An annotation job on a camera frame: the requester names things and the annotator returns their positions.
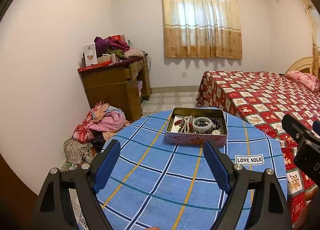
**red box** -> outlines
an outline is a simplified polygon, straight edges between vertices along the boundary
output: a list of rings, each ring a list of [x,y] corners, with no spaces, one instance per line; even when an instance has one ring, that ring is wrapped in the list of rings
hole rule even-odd
[[[108,60],[108,61],[105,61],[105,62],[102,62],[102,63],[93,64],[93,65],[90,65],[90,66],[78,68],[78,72],[82,72],[82,71],[93,69],[93,68],[101,68],[101,67],[104,67],[104,66],[108,66],[110,63],[111,63],[111,61]]]
[[[121,41],[121,36],[120,35],[114,35],[114,36],[111,36],[111,38],[113,38],[115,40],[118,40],[118,41]]]

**finger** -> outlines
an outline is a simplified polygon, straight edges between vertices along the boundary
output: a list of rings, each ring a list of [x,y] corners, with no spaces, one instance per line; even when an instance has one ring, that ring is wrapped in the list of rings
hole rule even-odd
[[[301,230],[306,225],[310,208],[309,204],[310,203],[301,211],[297,222],[294,224],[293,230]]]
[[[310,201],[314,197],[314,195],[317,193],[318,190],[319,190],[319,187],[317,186],[313,190],[307,192],[304,199],[306,201]]]

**sheer curtain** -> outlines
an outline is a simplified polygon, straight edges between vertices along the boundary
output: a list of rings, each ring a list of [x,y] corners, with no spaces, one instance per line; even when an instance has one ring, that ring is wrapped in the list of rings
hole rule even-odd
[[[313,61],[312,74],[319,76],[319,57],[320,57],[320,15],[311,0],[302,0],[306,14],[310,21],[313,39]]]
[[[163,0],[166,57],[242,59],[236,0]]]

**wooden headboard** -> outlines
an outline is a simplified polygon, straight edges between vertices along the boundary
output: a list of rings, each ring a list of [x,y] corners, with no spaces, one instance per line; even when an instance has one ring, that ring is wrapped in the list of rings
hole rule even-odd
[[[288,70],[297,70],[303,73],[310,73],[312,74],[312,57],[302,58],[301,60],[296,61]]]

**red checkered bedspread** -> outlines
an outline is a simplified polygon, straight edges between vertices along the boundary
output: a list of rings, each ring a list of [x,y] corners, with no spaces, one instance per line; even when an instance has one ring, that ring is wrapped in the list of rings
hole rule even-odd
[[[297,144],[282,129],[281,120],[290,114],[312,129],[313,121],[320,120],[320,94],[274,73],[206,71],[196,101],[198,106],[207,102],[209,106],[223,109],[280,141],[288,179],[288,205],[294,223],[306,205],[305,192],[315,185],[294,165]]]

